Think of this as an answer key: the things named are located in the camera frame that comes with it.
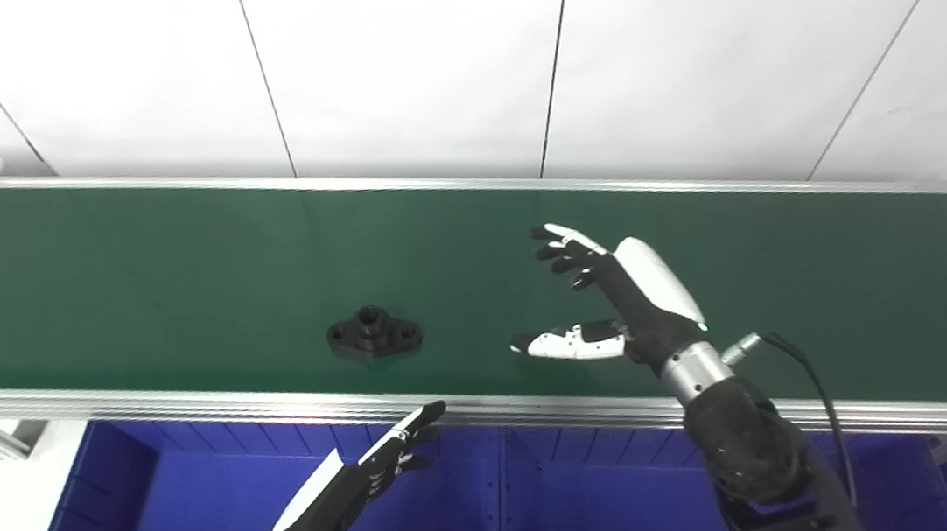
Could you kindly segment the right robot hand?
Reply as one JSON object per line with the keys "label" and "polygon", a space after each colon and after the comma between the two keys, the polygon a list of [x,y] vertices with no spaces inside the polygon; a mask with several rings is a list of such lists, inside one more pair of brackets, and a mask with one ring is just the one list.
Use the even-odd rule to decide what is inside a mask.
{"label": "right robot hand", "polygon": [[574,291],[596,286],[614,307],[614,318],[527,332],[514,337],[515,353],[552,360],[612,360],[625,357],[661,372],[664,364],[704,341],[705,316],[659,254],[635,237],[613,250],[582,231],[546,224],[531,230],[543,241],[540,261],[551,261],[551,273],[574,271]]}

